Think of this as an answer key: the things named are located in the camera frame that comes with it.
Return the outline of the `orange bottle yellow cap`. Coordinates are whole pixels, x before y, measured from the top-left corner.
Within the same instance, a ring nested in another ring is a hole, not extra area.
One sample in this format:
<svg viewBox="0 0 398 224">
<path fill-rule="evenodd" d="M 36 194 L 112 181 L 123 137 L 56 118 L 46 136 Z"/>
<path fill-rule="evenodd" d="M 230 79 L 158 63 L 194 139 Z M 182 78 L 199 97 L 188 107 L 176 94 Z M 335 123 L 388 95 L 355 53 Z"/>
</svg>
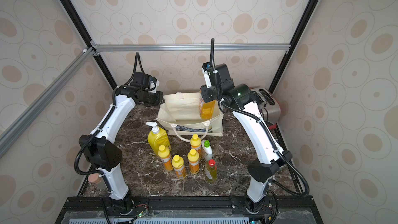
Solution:
<svg viewBox="0 0 398 224">
<path fill-rule="evenodd" d="M 192 174 L 197 174 L 200 171 L 199 159 L 200 155 L 196 149 L 191 149 L 188 153 L 189 168 Z"/>
<path fill-rule="evenodd" d="M 197 134 L 194 134 L 190 140 L 190 145 L 192 149 L 195 149 L 198 154 L 199 158 L 202 157 L 202 141 Z"/>
<path fill-rule="evenodd" d="M 184 179 L 186 177 L 187 174 L 184 166 L 183 157 L 181 157 L 180 155 L 175 155 L 172 158 L 172 166 L 178 179 Z"/>
<path fill-rule="evenodd" d="M 161 159 L 165 169 L 167 171 L 172 171 L 173 166 L 172 166 L 172 159 L 169 148 L 166 147 L 165 145 L 160 145 L 158 149 L 158 156 Z"/>
</svg>

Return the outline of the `yellow-green bottle red cap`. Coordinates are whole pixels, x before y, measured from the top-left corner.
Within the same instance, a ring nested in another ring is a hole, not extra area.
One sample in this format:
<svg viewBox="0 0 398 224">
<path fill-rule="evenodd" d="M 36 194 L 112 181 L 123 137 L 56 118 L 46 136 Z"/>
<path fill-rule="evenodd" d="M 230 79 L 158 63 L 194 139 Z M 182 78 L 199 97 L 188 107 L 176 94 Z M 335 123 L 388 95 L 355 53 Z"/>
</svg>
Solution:
<svg viewBox="0 0 398 224">
<path fill-rule="evenodd" d="M 214 159 L 207 161 L 204 172 L 208 181 L 213 182 L 217 179 L 217 166 Z"/>
</svg>

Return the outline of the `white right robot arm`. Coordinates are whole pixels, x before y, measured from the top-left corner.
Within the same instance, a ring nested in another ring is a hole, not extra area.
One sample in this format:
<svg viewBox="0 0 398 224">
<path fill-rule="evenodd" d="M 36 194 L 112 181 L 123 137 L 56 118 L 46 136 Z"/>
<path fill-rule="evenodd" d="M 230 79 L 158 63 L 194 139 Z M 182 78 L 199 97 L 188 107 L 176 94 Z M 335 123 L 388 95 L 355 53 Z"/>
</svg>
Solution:
<svg viewBox="0 0 398 224">
<path fill-rule="evenodd" d="M 259 109 L 263 101 L 257 92 L 244 84 L 235 87 L 231 79 L 219 84 L 215 79 L 205 81 L 206 85 L 201 87 L 204 102 L 216 100 L 220 106 L 231 110 L 255 148 L 257 159 L 248 166 L 251 180 L 246 196 L 248 201 L 257 204 L 265 197 L 269 180 L 286 164 L 281 156 L 291 159 L 292 155 L 276 143 L 263 120 Z"/>
</svg>

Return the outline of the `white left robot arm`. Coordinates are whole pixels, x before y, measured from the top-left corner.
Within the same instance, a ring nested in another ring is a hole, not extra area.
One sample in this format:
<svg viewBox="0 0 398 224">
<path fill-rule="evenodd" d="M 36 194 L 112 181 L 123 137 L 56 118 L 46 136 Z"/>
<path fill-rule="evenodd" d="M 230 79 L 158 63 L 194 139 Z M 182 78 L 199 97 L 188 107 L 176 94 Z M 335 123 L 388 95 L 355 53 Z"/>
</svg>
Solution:
<svg viewBox="0 0 398 224">
<path fill-rule="evenodd" d="M 99 174 L 113 200 L 123 200 L 129 192 L 120 168 L 122 151 L 114 144 L 117 133 L 136 105 L 158 106 L 165 102 L 163 92 L 157 87 L 158 84 L 149 89 L 118 86 L 112 93 L 112 104 L 104 118 L 89 135 L 79 139 L 81 149 L 74 162 L 75 172 L 79 175 Z"/>
</svg>

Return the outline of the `orange pump dish soap bottle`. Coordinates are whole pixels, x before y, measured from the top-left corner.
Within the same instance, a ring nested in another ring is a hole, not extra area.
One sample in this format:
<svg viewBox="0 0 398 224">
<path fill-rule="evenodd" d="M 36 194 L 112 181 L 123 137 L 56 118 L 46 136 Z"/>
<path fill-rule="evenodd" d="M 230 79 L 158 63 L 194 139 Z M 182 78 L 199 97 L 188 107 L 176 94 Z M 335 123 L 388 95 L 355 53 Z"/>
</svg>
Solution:
<svg viewBox="0 0 398 224">
<path fill-rule="evenodd" d="M 199 113 L 202 119 L 209 120 L 212 118 L 214 113 L 215 103 L 216 103 L 215 100 L 205 103 L 202 93 L 200 92 Z"/>
</svg>

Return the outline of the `silver left side rail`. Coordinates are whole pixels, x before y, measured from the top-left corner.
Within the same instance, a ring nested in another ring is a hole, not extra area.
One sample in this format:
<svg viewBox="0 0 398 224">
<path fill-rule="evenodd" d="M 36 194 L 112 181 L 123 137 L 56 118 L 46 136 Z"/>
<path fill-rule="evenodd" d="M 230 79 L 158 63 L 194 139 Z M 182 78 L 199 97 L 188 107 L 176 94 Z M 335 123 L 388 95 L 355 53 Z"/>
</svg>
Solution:
<svg viewBox="0 0 398 224">
<path fill-rule="evenodd" d="M 1 156 L 4 156 L 14 142 L 32 124 L 37 116 L 58 95 L 63 87 L 71 80 L 76 72 L 82 67 L 88 58 L 92 57 L 92 47 L 86 48 L 53 82 L 42 94 L 9 126 L 1 135 Z"/>
</svg>

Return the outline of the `yellow pump dish soap bottle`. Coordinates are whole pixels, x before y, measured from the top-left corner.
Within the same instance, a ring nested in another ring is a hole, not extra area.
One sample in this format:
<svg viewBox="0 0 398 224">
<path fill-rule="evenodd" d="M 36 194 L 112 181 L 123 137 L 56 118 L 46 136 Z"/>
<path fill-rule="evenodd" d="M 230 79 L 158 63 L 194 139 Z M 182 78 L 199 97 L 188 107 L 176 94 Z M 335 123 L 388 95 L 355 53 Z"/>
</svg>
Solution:
<svg viewBox="0 0 398 224">
<path fill-rule="evenodd" d="M 172 148 L 167 132 L 163 128 L 159 127 L 157 122 L 146 122 L 146 125 L 151 127 L 151 131 L 148 134 L 148 143 L 154 154 L 158 156 L 160 145 L 164 145 L 171 151 Z"/>
</svg>

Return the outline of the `silver horizontal back rail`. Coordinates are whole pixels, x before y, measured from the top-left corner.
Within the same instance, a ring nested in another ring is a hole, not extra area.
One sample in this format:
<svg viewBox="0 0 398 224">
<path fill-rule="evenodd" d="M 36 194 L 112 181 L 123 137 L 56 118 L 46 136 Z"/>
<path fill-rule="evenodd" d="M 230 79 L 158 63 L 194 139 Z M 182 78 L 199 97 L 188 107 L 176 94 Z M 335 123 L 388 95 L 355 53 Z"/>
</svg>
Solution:
<svg viewBox="0 0 398 224">
<path fill-rule="evenodd" d="M 288 51 L 290 44 L 215 44 L 215 51 Z M 131 51 L 210 51 L 210 44 L 156 44 L 156 45 L 100 45 L 93 44 L 99 52 L 131 52 Z"/>
</svg>

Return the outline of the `black base frame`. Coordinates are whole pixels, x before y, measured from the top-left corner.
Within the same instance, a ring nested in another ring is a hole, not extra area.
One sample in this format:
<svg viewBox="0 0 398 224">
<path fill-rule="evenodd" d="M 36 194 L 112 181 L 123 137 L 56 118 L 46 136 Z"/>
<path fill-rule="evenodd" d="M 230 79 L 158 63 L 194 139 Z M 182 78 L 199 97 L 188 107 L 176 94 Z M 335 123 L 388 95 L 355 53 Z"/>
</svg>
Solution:
<svg viewBox="0 0 398 224">
<path fill-rule="evenodd" d="M 68 198 L 57 224 L 321 224 L 312 197 L 134 197 L 123 215 L 99 197 Z"/>
</svg>

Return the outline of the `red and silver toaster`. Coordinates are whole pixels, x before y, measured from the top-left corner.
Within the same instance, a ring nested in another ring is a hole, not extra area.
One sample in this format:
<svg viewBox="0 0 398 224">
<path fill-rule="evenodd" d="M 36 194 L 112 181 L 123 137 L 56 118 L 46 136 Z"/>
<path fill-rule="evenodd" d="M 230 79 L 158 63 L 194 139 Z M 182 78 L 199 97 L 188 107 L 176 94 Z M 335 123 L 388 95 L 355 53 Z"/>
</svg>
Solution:
<svg viewBox="0 0 398 224">
<path fill-rule="evenodd" d="M 259 111 L 270 130 L 276 128 L 277 121 L 281 116 L 281 108 L 273 95 L 265 88 L 255 87 L 251 89 L 257 93 L 259 100 Z"/>
</svg>

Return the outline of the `white bottle green cap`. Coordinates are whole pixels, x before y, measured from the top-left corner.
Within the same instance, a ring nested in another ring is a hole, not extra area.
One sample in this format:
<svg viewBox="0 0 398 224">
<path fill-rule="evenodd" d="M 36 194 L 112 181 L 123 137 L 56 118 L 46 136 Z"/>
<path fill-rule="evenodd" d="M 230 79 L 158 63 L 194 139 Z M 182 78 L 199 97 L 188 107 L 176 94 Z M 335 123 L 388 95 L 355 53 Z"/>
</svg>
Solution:
<svg viewBox="0 0 398 224">
<path fill-rule="evenodd" d="M 212 159 L 213 152 L 209 140 L 202 141 L 202 158 L 207 162 Z"/>
</svg>

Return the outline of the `cream starry night tote bag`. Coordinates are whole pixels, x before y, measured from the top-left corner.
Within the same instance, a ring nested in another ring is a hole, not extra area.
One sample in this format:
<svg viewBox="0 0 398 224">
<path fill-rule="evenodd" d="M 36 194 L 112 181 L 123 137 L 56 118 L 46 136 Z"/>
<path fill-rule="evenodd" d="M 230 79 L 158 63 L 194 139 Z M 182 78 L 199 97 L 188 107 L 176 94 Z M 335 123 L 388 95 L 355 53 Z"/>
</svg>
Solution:
<svg viewBox="0 0 398 224">
<path fill-rule="evenodd" d="M 215 109 L 209 120 L 202 119 L 199 112 L 199 93 L 176 93 L 164 96 L 160 105 L 157 122 L 168 132 L 184 142 L 190 142 L 197 134 L 201 140 L 208 136 L 223 136 L 223 113 Z"/>
</svg>

